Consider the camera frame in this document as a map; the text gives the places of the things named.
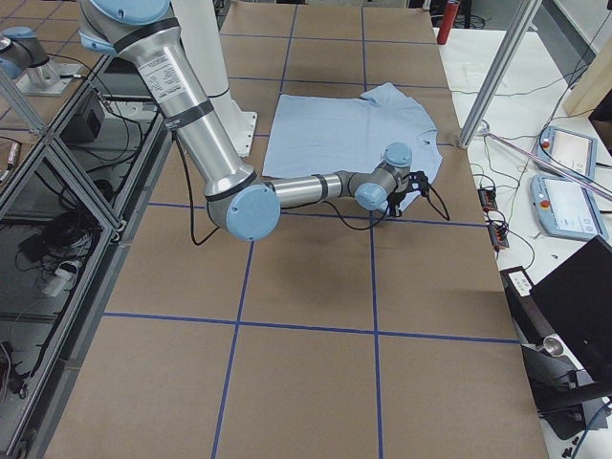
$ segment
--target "computer monitor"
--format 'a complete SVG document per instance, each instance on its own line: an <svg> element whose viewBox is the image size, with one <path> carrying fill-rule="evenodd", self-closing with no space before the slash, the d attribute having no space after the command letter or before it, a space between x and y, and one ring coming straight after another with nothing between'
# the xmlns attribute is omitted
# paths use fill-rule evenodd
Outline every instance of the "computer monitor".
<svg viewBox="0 0 612 459"><path fill-rule="evenodd" d="M612 381L612 247L594 237L531 295L593 380Z"/></svg>

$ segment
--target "red bottle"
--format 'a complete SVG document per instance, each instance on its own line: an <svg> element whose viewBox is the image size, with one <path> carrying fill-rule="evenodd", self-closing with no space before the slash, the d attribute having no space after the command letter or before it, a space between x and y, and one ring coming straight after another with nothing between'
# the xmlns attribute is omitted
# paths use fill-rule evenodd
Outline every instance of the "red bottle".
<svg viewBox="0 0 612 459"><path fill-rule="evenodd" d="M438 44L445 45L448 40L448 34L452 25L455 23L457 12L459 11L459 2L457 0L448 0L447 6L444 8L444 17L442 18L442 25L438 32Z"/></svg>

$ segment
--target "white plug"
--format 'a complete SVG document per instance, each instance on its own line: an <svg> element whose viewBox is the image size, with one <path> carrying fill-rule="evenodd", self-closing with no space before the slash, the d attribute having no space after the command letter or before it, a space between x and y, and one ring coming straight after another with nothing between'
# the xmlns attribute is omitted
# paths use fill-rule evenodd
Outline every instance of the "white plug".
<svg viewBox="0 0 612 459"><path fill-rule="evenodd" d="M77 277L80 265L78 260L62 261L51 280L40 290L42 294L48 297L58 296Z"/></svg>

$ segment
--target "blue cable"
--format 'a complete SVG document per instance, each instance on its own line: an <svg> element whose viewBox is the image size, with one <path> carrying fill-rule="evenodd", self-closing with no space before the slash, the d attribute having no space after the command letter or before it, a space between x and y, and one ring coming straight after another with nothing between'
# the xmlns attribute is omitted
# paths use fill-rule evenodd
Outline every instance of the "blue cable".
<svg viewBox="0 0 612 459"><path fill-rule="evenodd" d="M605 409L608 408L610 405L612 405L612 402L603 404L601 408L597 410L597 413L593 415L589 423L586 425L586 428L584 429L584 432L582 433L582 436L580 437L580 440L578 441L578 444L576 445L576 449L574 449L574 454L572 454L571 459L576 459L576 456L578 456L578 451L580 449L580 446L582 445L582 442L586 438L586 434L589 433L591 426L593 425L593 423L595 423L595 421L597 421L597 418L599 418L600 415L605 411Z"/></svg>

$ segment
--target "printed label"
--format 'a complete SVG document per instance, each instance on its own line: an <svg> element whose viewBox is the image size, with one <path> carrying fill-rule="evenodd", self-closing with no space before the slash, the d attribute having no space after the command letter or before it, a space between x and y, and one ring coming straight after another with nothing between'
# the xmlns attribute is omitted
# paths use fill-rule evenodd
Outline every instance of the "printed label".
<svg viewBox="0 0 612 459"><path fill-rule="evenodd" d="M517 271L516 273L509 273L508 277L514 284L514 287L518 291L518 294L521 296L529 296L530 291L532 290L532 284L529 283L527 277L522 271Z"/></svg>
<svg viewBox="0 0 612 459"><path fill-rule="evenodd" d="M153 97L159 103L186 91L186 87L166 55L142 65L138 70Z"/></svg>

